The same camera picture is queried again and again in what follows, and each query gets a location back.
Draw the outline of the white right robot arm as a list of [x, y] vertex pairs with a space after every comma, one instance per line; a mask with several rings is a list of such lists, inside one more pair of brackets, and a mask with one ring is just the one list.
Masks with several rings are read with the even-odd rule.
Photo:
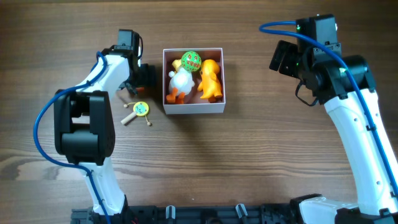
[[344, 57], [331, 14], [292, 21], [296, 43], [279, 41], [270, 69], [296, 78], [325, 107], [353, 173], [357, 202], [320, 194], [290, 201], [292, 223], [396, 223], [397, 159], [379, 111], [376, 82], [364, 57]]

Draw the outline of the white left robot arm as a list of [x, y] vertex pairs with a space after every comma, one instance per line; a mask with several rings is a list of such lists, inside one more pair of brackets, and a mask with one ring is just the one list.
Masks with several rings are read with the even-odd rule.
[[156, 85], [153, 65], [141, 63], [142, 37], [121, 29], [118, 42], [97, 54], [90, 74], [72, 91], [59, 90], [54, 108], [55, 148], [77, 167], [93, 206], [72, 210], [72, 223], [138, 223], [119, 187], [111, 162], [116, 142], [111, 98]]

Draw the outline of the orange round cap toy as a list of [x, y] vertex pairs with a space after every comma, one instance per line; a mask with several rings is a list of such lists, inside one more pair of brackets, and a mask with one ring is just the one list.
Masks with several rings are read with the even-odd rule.
[[138, 93], [144, 92], [144, 91], [145, 91], [145, 88], [144, 88], [144, 87], [138, 87], [138, 88], [136, 88], [136, 91], [137, 91]]

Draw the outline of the white duck toy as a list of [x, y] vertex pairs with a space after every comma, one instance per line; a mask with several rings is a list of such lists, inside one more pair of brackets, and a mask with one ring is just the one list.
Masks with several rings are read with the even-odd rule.
[[171, 80], [166, 101], [169, 104], [184, 104], [184, 99], [191, 92], [195, 82], [193, 81], [192, 73], [182, 67], [180, 59], [174, 60], [172, 66], [175, 70], [169, 72]]

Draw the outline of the green patterned ball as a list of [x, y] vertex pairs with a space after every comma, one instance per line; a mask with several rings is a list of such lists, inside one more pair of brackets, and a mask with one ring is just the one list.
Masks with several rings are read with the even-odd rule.
[[188, 72], [195, 72], [201, 67], [201, 57], [194, 51], [185, 52], [181, 58], [182, 67]]

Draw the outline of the orange dinosaur toy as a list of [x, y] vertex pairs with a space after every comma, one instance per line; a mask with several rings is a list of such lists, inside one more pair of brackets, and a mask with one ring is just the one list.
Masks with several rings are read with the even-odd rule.
[[203, 92], [201, 99], [214, 103], [218, 98], [223, 97], [222, 86], [218, 80], [219, 72], [220, 66], [214, 60], [207, 59], [202, 62], [201, 82], [197, 87], [197, 91]]

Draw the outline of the yellow wooden rattle drum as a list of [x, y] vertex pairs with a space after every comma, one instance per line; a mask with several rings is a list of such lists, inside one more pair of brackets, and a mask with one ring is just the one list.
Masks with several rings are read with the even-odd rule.
[[121, 120], [121, 124], [127, 125], [130, 123], [135, 117], [145, 117], [147, 125], [152, 126], [152, 123], [149, 121], [147, 115], [149, 113], [149, 105], [144, 101], [138, 101], [136, 103], [126, 103], [123, 105], [125, 108], [132, 106], [132, 113], [127, 115], [124, 119]]

